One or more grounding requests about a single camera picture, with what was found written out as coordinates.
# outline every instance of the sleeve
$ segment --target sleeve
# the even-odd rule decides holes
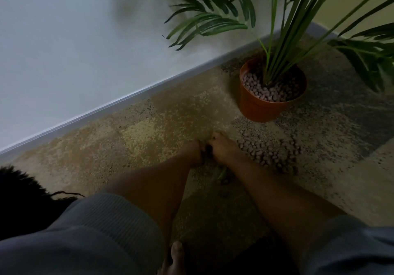
[[[394,228],[368,227],[349,215],[329,220],[303,255],[304,275],[394,274]]]
[[[0,242],[0,273],[155,274],[164,245],[145,212],[98,193],[71,204],[46,230]]]

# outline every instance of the patterned carpet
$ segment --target patterned carpet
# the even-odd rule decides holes
[[[305,37],[301,48],[312,38]],[[245,119],[237,106],[239,68],[250,52],[160,92],[14,162],[50,191],[95,193],[130,168],[160,162],[188,139],[214,129],[239,138],[256,133],[280,148],[297,130],[306,152],[299,175],[288,176],[371,225],[394,225],[394,98],[371,93],[340,53],[323,48],[299,66],[305,98],[266,124]],[[269,228],[236,180],[216,181],[215,165],[190,173],[173,238],[185,242],[193,273],[229,263]]]

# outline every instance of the gray baseboard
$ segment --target gray baseboard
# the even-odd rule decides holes
[[[311,35],[312,37],[320,37],[326,31],[327,30],[325,28],[323,28],[322,26],[320,26],[316,23],[311,23],[311,25],[307,29],[307,33],[309,35]],[[278,37],[278,36],[279,36],[279,32],[275,33],[275,37]],[[336,37],[336,35],[332,34],[328,38],[335,38],[335,37]],[[262,41],[267,41],[268,37],[263,37],[261,39],[262,39]],[[192,68],[192,69],[185,71],[183,73],[180,73],[174,77],[166,79],[166,80],[164,80],[160,83],[157,83],[151,87],[148,87],[144,90],[138,91],[136,93],[132,93],[132,94],[125,96],[124,98],[121,98],[121,99],[114,101],[110,104],[107,104],[105,106],[102,106],[100,108],[92,110],[91,112],[88,112],[88,113],[86,113],[78,118],[75,118],[69,122],[66,122],[64,124],[61,124],[61,125],[55,127],[55,128],[45,131],[37,136],[34,136],[34,137],[27,139],[23,142],[15,144],[9,148],[5,148],[2,151],[0,151],[0,163],[10,162],[11,160],[13,160],[17,156],[21,155],[22,153],[24,153],[28,150],[36,148],[39,145],[42,145],[44,143],[48,143],[48,142],[52,141],[54,138],[61,137],[64,134],[66,134],[74,129],[80,128],[93,120],[96,120],[101,117],[105,117],[111,113],[114,113],[114,112],[119,111],[123,108],[126,108],[134,103],[137,103],[137,102],[143,100],[143,99],[149,98],[161,90],[169,88],[181,81],[184,81],[187,78],[193,77],[199,73],[209,70],[210,68],[213,68],[215,66],[223,64],[226,61],[228,61],[234,57],[238,57],[248,51],[251,51],[251,50],[259,48],[259,47],[260,47],[260,44],[258,41],[247,44],[247,45],[242,46],[234,51],[231,51],[223,56],[212,59],[204,64],[201,64],[195,68]]]

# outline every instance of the terracotta pot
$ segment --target terracotta pot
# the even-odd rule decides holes
[[[246,118],[259,123],[266,123],[268,121],[278,118],[282,111],[293,105],[305,94],[305,91],[307,90],[307,79],[304,72],[298,66],[293,66],[293,73],[297,74],[297,78],[299,79],[298,85],[301,89],[300,96],[291,101],[279,103],[260,100],[259,98],[256,98],[242,84],[243,76],[249,73],[251,70],[255,70],[255,67],[260,60],[260,57],[249,60],[242,66],[241,70],[239,71],[239,109]]]

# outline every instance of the person's right arm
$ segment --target person's right arm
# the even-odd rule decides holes
[[[263,218],[288,245],[298,264],[316,231],[329,219],[346,214],[255,163],[225,135],[215,132],[209,144],[215,160],[227,166],[244,184]]]

